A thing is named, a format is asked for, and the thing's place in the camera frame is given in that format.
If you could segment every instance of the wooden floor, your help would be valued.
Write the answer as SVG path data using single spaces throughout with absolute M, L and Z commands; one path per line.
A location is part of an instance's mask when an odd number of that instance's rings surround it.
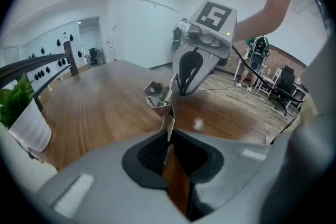
M 43 109 L 52 130 L 43 158 L 60 170 L 93 148 L 159 130 L 162 119 L 146 105 L 143 90 L 153 80 L 168 85 L 170 74 L 117 61 L 63 80 Z M 175 114 L 176 128 L 196 131 L 201 119 L 202 133 L 254 143 L 269 143 L 295 116 L 284 117 L 264 95 L 235 87 L 217 71 L 178 98 Z

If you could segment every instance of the potted plant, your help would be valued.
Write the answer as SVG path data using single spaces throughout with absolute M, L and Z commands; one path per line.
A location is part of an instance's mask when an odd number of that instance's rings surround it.
M 33 99 L 31 83 L 23 74 L 12 90 L 0 89 L 0 122 L 25 150 L 42 152 L 50 141 L 51 129 Z

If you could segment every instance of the white flower pot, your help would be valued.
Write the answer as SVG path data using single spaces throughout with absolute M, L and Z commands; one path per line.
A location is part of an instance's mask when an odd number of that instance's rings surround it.
M 32 148 L 42 152 L 51 138 L 51 129 L 34 99 L 10 127 L 9 132 L 25 150 Z

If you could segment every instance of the black office chair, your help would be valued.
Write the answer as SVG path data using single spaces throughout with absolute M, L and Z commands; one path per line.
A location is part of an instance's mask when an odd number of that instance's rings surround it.
M 96 48 L 89 49 L 89 52 L 91 56 L 91 63 L 97 66 L 98 65 L 97 49 Z
M 271 93 L 269 100 L 274 99 L 278 101 L 283 109 L 285 110 L 285 116 L 287 115 L 287 109 L 286 109 L 286 104 L 285 101 L 295 101 L 293 99 L 293 96 L 290 95 L 293 83 L 295 80 L 294 76 L 294 70 L 288 66 L 285 66 L 282 69 L 281 75 L 280 75 L 280 82 L 277 84 L 276 88 L 274 91 Z

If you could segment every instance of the brick wall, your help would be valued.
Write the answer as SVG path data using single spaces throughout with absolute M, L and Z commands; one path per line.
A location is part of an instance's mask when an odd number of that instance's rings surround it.
M 245 41 L 235 42 L 234 46 L 237 48 L 237 50 L 240 52 L 242 56 L 246 54 L 246 49 L 249 48 L 246 45 Z M 303 64 L 301 61 L 299 61 L 292 55 L 286 53 L 285 51 L 279 48 L 269 45 L 269 51 L 271 54 L 266 60 L 265 64 L 267 68 L 265 68 L 264 74 L 267 74 L 268 69 L 271 69 L 269 75 L 270 77 L 274 75 L 277 68 L 283 68 L 285 67 L 285 65 L 288 65 L 290 68 L 294 69 L 295 77 L 299 77 L 306 68 L 306 65 Z M 229 59 L 227 60 L 226 66 L 224 67 L 217 66 L 217 68 L 234 74 L 236 72 L 238 61 L 239 61 L 238 55 L 233 50 L 231 50 L 231 54 L 229 56 Z M 244 65 L 241 64 L 240 69 L 238 71 L 238 75 L 240 76 L 243 73 L 243 71 L 244 71 Z

